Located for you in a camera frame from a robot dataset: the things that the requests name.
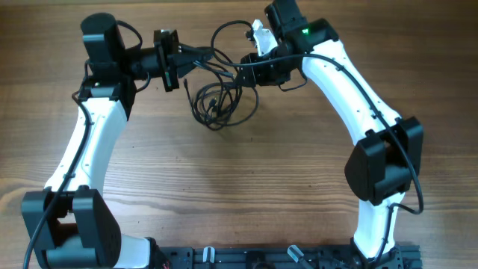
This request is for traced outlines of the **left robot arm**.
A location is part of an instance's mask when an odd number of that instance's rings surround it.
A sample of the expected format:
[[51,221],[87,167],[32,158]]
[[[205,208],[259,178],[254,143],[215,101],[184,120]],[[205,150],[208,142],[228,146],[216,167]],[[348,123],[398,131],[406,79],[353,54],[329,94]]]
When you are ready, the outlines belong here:
[[21,209],[30,237],[24,266],[42,268],[171,268],[152,238],[124,235],[102,193],[114,145],[139,92],[136,81],[178,83],[179,38],[157,30],[154,45],[126,47],[123,21],[95,13],[81,22],[88,54],[84,77],[72,99],[78,118],[56,171],[41,191],[29,191]]

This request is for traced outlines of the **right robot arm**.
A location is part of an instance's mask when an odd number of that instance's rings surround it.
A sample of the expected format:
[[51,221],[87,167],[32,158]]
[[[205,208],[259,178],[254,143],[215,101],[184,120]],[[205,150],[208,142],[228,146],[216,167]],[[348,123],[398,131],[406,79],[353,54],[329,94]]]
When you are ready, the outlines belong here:
[[241,59],[236,81],[282,86],[298,70],[322,90],[354,146],[344,168],[359,200],[352,247],[364,268],[377,268],[391,260],[406,192],[419,188],[423,127],[414,117],[403,119],[373,91],[328,21],[309,22],[295,1],[274,1],[264,12],[269,27],[259,20],[252,24],[248,37],[257,50]]

